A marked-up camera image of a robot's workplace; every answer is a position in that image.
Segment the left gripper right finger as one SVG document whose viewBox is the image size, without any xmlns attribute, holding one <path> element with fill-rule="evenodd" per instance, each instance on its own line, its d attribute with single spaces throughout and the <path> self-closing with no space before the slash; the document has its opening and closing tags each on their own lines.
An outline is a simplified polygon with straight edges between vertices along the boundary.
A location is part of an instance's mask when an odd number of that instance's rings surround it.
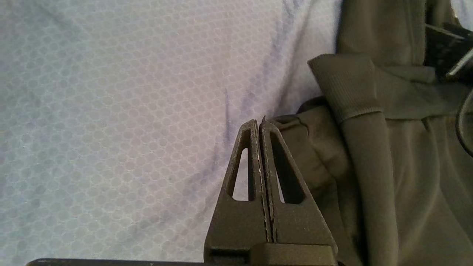
<svg viewBox="0 0 473 266">
<path fill-rule="evenodd" d="M 336 266 L 336 242 L 281 132 L 264 119 L 259 135 L 267 239 L 252 247 L 252 265 Z"/>
</svg>

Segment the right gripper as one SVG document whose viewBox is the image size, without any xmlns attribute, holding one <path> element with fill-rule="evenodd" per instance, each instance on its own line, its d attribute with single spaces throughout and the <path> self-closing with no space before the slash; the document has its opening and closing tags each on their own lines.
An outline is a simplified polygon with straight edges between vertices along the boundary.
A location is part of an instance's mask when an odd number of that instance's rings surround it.
<svg viewBox="0 0 473 266">
<path fill-rule="evenodd" d="M 444 82 L 473 82 L 473 32 L 459 25 L 426 25 L 425 65 Z"/>
</svg>

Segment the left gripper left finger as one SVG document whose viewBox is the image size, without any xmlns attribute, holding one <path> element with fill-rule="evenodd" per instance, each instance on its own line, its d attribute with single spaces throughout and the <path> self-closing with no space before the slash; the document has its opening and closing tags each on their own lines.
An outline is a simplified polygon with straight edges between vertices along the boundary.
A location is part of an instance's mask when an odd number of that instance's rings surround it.
<svg viewBox="0 0 473 266">
<path fill-rule="evenodd" d="M 247 152 L 247 201 L 233 198 L 242 153 Z M 269 265 L 271 241 L 258 123 L 242 124 L 204 242 L 204 261 L 216 265 Z"/>
</svg>

